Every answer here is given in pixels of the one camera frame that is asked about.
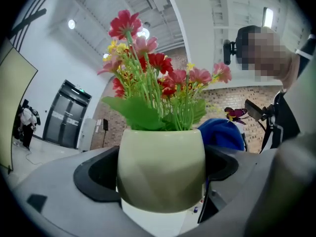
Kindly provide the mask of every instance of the doorway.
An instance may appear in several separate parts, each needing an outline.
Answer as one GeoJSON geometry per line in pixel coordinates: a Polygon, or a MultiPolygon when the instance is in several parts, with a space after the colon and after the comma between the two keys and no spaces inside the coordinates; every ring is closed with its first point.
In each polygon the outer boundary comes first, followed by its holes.
{"type": "Polygon", "coordinates": [[[91,96],[67,80],[49,110],[43,139],[67,148],[76,148],[82,120],[91,96]]]}

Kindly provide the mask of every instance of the brick wall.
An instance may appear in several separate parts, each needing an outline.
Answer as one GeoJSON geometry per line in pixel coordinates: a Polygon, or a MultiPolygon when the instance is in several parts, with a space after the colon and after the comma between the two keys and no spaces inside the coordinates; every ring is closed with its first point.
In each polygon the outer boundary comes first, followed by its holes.
{"type": "MultiPolygon", "coordinates": [[[[172,65],[174,68],[186,68],[187,57],[184,48],[177,48],[168,51],[165,54],[172,58],[172,65]]],[[[105,88],[102,97],[114,96],[112,87],[113,83],[110,81],[105,88]]],[[[215,105],[216,109],[219,109],[220,111],[209,111],[207,115],[202,118],[201,122],[195,125],[195,127],[198,127],[209,118],[225,118],[225,107],[232,107],[233,109],[243,108],[246,99],[249,99],[261,108],[268,106],[279,90],[280,86],[254,86],[205,90],[201,97],[215,105]]],[[[95,120],[107,119],[109,122],[109,131],[107,131],[105,139],[104,131],[102,129],[99,129],[97,133],[94,133],[91,149],[119,145],[122,133],[127,128],[125,119],[119,113],[111,110],[108,105],[103,104],[102,102],[98,104],[93,118],[95,120]]],[[[244,132],[249,145],[249,151],[257,153],[261,149],[264,131],[252,118],[244,119],[243,121],[246,123],[244,126],[244,132]]]]}

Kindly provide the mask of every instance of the blue cloth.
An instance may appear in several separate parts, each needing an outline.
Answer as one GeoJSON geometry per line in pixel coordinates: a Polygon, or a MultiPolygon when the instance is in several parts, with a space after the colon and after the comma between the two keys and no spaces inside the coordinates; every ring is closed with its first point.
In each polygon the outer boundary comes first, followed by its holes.
{"type": "Polygon", "coordinates": [[[199,128],[205,145],[244,150],[244,142],[237,126],[224,118],[210,118],[199,128]]]}

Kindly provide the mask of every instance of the white flower pot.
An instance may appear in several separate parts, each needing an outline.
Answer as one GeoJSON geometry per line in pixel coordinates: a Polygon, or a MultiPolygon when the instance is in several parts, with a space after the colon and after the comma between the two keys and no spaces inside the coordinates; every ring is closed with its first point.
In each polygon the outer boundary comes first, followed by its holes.
{"type": "Polygon", "coordinates": [[[205,152],[199,130],[124,131],[118,155],[118,191],[146,211],[186,210],[202,198],[205,152]]]}

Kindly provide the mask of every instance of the white floor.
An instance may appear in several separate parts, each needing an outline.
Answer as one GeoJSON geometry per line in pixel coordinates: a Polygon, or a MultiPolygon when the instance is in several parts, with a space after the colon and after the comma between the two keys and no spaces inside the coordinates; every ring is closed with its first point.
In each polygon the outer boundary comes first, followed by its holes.
{"type": "Polygon", "coordinates": [[[8,175],[8,170],[0,166],[1,173],[8,186],[14,189],[32,171],[43,164],[55,159],[79,154],[78,150],[60,147],[37,138],[32,138],[30,151],[12,144],[13,171],[8,175]]]}

